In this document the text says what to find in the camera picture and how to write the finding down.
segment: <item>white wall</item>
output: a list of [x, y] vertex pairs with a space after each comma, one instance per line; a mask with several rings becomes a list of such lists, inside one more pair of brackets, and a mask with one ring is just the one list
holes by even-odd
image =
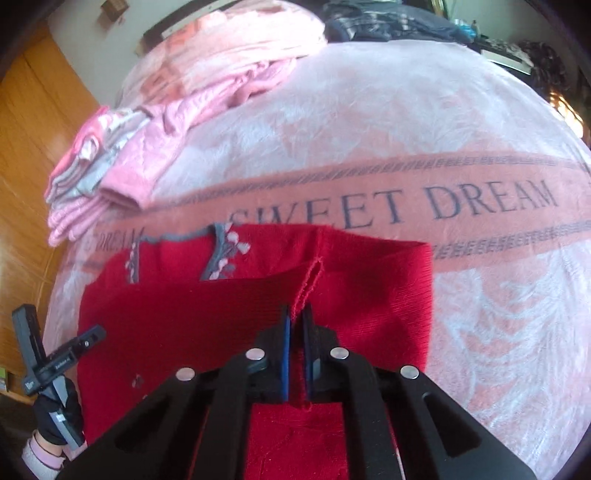
[[518, 43], [544, 41], [564, 62], [571, 84], [577, 79], [577, 63], [566, 42], [548, 21], [525, 0], [446, 0], [450, 18], [480, 25], [480, 33], [490, 38]]
[[135, 54], [144, 32], [187, 0], [127, 0], [123, 22], [101, 16], [104, 0], [66, 0], [49, 17], [49, 28], [62, 53], [94, 97], [112, 105], [119, 87], [139, 60]]

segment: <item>black glove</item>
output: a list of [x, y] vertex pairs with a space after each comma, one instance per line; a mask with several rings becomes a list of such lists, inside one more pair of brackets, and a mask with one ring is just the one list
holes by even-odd
[[37, 431], [49, 443], [53, 445], [65, 445], [67, 442], [53, 423], [50, 412], [57, 411], [60, 407], [64, 411], [66, 421], [74, 427], [75, 431], [82, 435], [84, 428], [84, 419], [82, 418], [82, 408], [78, 403], [78, 393], [74, 382], [66, 378], [66, 390], [68, 399], [66, 406], [63, 407], [59, 400], [52, 400], [45, 395], [39, 394], [33, 404], [33, 411], [37, 418]]

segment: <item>red knit garment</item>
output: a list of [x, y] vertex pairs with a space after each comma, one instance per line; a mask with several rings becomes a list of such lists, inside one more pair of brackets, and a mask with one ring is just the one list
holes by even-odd
[[[78, 367], [89, 444], [179, 368], [207, 371], [246, 351], [278, 322], [285, 304], [296, 318], [310, 302], [318, 325], [376, 367], [424, 369], [427, 244], [311, 225], [228, 225], [217, 232], [217, 240], [210, 234], [141, 241], [86, 288], [79, 329], [100, 324], [107, 331]], [[204, 271], [220, 278], [200, 281]], [[302, 400], [299, 363], [290, 365], [289, 404], [253, 408], [246, 480], [347, 478], [340, 405]]]

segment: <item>pink and white bedspread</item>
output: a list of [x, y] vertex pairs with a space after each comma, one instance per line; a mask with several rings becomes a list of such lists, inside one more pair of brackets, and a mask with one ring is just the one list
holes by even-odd
[[589, 161], [558, 113], [467, 48], [332, 44], [195, 127], [151, 207], [113, 208], [70, 246], [44, 341], [76, 334], [85, 285], [141, 235], [310, 222], [427, 241], [427, 374], [549, 480], [591, 421]]

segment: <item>wooden wardrobe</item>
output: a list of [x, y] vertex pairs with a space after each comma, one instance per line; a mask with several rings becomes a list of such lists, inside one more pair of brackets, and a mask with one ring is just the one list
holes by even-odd
[[40, 24], [0, 83], [0, 367], [20, 401], [25, 373], [11, 312], [37, 306], [43, 325], [64, 248], [47, 245], [47, 177], [98, 108], [47, 24]]

